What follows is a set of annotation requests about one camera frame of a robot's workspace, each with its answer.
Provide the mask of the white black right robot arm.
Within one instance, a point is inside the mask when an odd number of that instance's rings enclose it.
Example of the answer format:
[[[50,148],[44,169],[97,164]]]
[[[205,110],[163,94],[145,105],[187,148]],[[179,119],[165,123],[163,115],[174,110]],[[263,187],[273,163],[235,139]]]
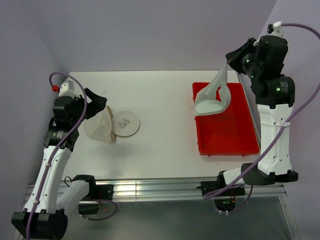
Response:
[[[264,35],[259,40],[248,39],[225,56],[233,70],[251,81],[260,118],[260,157],[253,163],[221,171],[216,189],[222,195],[229,194],[234,185],[267,186],[299,178],[289,154],[288,118],[293,113],[296,86],[291,77],[282,74],[287,52],[286,39]]]

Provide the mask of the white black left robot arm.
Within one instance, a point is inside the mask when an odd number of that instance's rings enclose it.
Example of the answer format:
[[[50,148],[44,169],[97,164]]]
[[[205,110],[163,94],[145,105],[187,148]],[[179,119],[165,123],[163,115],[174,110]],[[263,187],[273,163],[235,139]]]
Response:
[[[11,222],[27,240],[60,240],[65,235],[68,217],[82,199],[96,197],[98,188],[92,175],[77,175],[70,187],[58,195],[62,175],[79,137],[82,120],[105,109],[107,98],[88,88],[86,96],[59,96],[53,102],[53,118],[44,138],[43,159],[32,193],[21,212]]]

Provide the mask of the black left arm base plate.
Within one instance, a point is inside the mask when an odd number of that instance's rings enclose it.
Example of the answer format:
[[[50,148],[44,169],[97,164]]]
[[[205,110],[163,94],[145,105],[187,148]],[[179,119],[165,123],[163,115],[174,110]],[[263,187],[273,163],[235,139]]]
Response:
[[[112,184],[98,184],[95,193],[84,197],[78,205],[78,213],[81,215],[95,215],[102,206],[101,202],[93,200],[112,200],[114,186]]]

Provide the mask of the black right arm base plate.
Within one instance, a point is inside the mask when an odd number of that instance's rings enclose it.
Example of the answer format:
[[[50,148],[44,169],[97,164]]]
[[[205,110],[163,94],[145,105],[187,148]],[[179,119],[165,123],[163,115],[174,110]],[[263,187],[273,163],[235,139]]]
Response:
[[[200,186],[196,187],[197,189],[201,190],[202,196],[213,192],[215,190],[222,189],[223,186],[220,186],[217,180],[213,181],[201,181]],[[244,196],[245,195],[245,188],[243,185],[234,185],[230,189],[224,191],[219,197],[231,197],[231,196]]]

